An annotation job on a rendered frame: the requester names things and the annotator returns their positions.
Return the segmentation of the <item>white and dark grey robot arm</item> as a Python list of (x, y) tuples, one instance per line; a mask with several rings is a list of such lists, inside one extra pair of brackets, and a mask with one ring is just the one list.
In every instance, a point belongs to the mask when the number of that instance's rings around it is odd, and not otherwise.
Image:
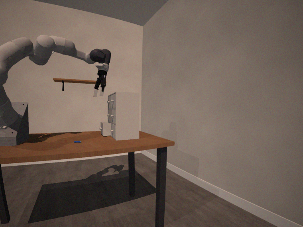
[(37, 65), (45, 65), (52, 52), (72, 56), (94, 64), (98, 70), (108, 72), (111, 52), (107, 49), (94, 49), (89, 53), (76, 50), (75, 44), (66, 38), (40, 35), (35, 44), (26, 37), (9, 41), (0, 46), (0, 129), (6, 129), (18, 119), (18, 113), (13, 109), (3, 84), (8, 78), (8, 71), (21, 59), (29, 59)]

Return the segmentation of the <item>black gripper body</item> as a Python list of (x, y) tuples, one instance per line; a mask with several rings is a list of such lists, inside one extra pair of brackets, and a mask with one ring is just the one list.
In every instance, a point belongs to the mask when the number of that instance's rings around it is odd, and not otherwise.
[(102, 80), (102, 76), (103, 75), (107, 75), (107, 72), (106, 71), (104, 71), (104, 70), (98, 70), (98, 74), (97, 74), (99, 77), (101, 77), (101, 80)]

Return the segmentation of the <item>white chest of drawers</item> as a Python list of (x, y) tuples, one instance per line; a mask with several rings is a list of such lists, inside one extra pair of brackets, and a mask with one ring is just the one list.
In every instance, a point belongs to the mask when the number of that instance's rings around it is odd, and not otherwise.
[(140, 93), (116, 93), (116, 141), (139, 139)]

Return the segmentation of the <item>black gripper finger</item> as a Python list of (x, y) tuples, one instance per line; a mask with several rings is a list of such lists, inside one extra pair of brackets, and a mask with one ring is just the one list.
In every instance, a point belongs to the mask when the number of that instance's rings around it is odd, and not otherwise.
[(99, 78), (97, 78), (96, 84), (95, 84), (95, 90), (94, 90), (94, 96), (93, 97), (97, 97), (97, 92), (98, 92), (98, 88), (100, 86), (100, 82), (99, 82)]
[(102, 80), (101, 80), (101, 77), (99, 77), (99, 79), (100, 79), (100, 82), (101, 82), (100, 96), (103, 96), (103, 94), (104, 94), (104, 88), (106, 86), (106, 76), (103, 75), (102, 76)]

